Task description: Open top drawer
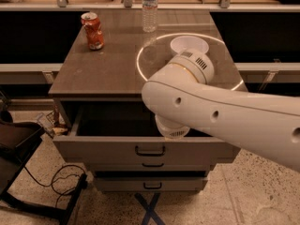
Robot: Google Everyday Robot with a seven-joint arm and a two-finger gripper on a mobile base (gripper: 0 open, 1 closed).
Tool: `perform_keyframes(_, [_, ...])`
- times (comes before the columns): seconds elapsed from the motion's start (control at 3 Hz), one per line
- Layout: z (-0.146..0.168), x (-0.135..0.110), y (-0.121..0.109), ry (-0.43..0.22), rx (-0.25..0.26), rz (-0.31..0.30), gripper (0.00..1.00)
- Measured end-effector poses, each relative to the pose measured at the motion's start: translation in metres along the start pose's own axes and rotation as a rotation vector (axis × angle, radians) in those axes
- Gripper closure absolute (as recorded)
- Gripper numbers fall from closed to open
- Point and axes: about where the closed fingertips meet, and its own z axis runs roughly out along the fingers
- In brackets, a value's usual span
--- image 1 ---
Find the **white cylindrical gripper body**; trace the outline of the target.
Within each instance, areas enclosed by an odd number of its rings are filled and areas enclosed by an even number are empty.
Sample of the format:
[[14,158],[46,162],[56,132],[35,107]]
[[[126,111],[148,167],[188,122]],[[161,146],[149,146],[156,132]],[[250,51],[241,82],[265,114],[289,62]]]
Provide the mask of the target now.
[[155,115],[155,120],[160,134],[168,139],[181,139],[190,131],[189,127],[175,123],[157,114]]

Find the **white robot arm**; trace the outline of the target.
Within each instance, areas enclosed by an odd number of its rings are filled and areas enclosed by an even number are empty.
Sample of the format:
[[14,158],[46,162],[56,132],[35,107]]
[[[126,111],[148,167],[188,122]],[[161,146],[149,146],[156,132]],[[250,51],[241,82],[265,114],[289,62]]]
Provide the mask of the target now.
[[300,98],[249,93],[209,84],[214,66],[195,49],[177,54],[142,88],[166,138],[193,128],[300,171]]

